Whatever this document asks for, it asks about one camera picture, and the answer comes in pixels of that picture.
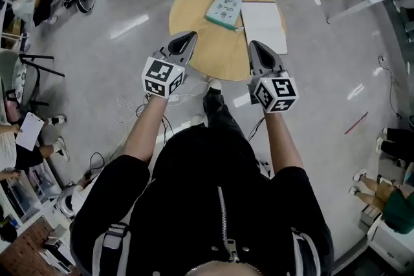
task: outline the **white cable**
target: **white cable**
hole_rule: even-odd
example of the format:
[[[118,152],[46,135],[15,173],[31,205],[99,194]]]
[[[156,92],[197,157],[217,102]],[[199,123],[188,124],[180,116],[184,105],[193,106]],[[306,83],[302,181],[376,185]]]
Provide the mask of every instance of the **white cable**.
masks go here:
[[[198,85],[198,84],[200,84],[200,83],[205,83],[205,84],[208,84],[207,82],[198,82],[198,83],[196,83],[196,84],[194,84],[192,87],[191,87],[191,89],[190,90],[188,90],[188,92],[187,93],[184,93],[184,94],[179,94],[178,95],[178,97],[182,97],[182,96],[185,96],[184,97],[184,99],[181,101],[181,102],[179,102],[179,103],[175,103],[175,104],[173,104],[173,105],[168,105],[167,107],[169,107],[169,106],[177,106],[177,105],[180,105],[180,104],[182,104],[183,102],[185,102],[186,101],[186,99],[187,99],[187,97],[188,96],[191,96],[191,97],[196,97],[196,98],[202,98],[202,96],[196,96],[196,95],[194,95],[194,94],[190,94],[190,91],[196,86],[196,85]],[[120,102],[119,102],[119,98],[122,98],[122,100],[124,101],[124,103],[125,103],[125,105],[121,105],[120,104]],[[118,104],[118,106],[119,107],[121,107],[121,108],[125,108],[125,109],[129,109],[131,112],[133,112],[134,113],[134,115],[128,120],[128,121],[125,121],[124,120],[124,118],[122,117],[122,116],[117,116],[116,117],[116,122],[117,123],[119,123],[119,124],[125,124],[125,133],[124,133],[124,136],[122,137],[122,139],[121,139],[121,141],[116,145],[116,147],[114,148],[114,150],[112,151],[112,153],[109,155],[109,161],[111,161],[111,158],[112,158],[112,156],[114,155],[114,153],[115,153],[115,151],[118,149],[118,147],[120,147],[120,145],[124,142],[124,140],[125,140],[125,138],[127,137],[127,135],[128,135],[128,130],[129,130],[129,128],[128,128],[128,123],[129,122],[131,122],[132,120],[134,120],[135,118],[136,118],[136,116],[137,116],[137,114],[138,115],[140,115],[141,113],[142,113],[142,111],[145,109],[145,102],[143,103],[143,105],[144,105],[144,108],[142,109],[142,111],[139,111],[139,112],[136,112],[136,110],[134,110],[134,109],[132,109],[130,106],[129,106],[129,104],[128,104],[128,101],[127,101],[127,98],[125,98],[124,96],[118,96],[117,97],[117,99],[116,99],[116,103]]]

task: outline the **green shirt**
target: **green shirt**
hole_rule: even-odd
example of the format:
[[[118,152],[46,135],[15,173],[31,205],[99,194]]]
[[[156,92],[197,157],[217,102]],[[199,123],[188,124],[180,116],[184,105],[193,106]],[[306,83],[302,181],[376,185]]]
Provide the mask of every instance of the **green shirt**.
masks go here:
[[[384,206],[382,219],[397,233],[406,234],[414,229],[414,192],[405,199],[400,190],[394,190]]]

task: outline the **black shirt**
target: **black shirt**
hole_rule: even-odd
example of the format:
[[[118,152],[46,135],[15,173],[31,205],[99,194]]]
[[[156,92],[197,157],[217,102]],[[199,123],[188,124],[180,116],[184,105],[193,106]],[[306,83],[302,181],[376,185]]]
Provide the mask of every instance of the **black shirt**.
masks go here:
[[[94,241],[127,214],[149,176],[144,162],[125,155],[102,171],[72,229],[71,250],[86,275]],[[331,273],[331,233],[302,168],[268,180],[245,139],[192,127],[168,141],[153,178],[131,215],[128,275],[185,275],[211,260],[229,261],[219,188],[227,238],[235,240],[241,262],[263,275],[292,274],[295,228],[314,241],[322,275]]]

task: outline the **white paper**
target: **white paper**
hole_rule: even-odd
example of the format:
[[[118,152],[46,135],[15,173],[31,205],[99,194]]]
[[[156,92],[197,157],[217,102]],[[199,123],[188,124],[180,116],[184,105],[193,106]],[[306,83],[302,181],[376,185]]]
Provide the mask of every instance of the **white paper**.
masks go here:
[[[241,15],[247,45],[256,40],[278,54],[287,53],[286,35],[275,3],[243,2]]]
[[[29,151],[33,151],[40,130],[44,124],[45,122],[42,119],[38,118],[33,113],[28,112],[25,121],[20,127],[22,132],[17,134],[16,144]]]

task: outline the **clipboard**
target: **clipboard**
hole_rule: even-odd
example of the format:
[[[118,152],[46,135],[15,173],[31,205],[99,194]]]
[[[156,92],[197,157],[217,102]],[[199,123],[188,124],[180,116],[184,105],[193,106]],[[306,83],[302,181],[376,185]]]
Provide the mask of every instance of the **clipboard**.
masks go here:
[[[28,112],[20,127],[21,133],[17,134],[16,144],[33,151],[33,148],[38,140],[41,128],[45,122],[37,115]]]

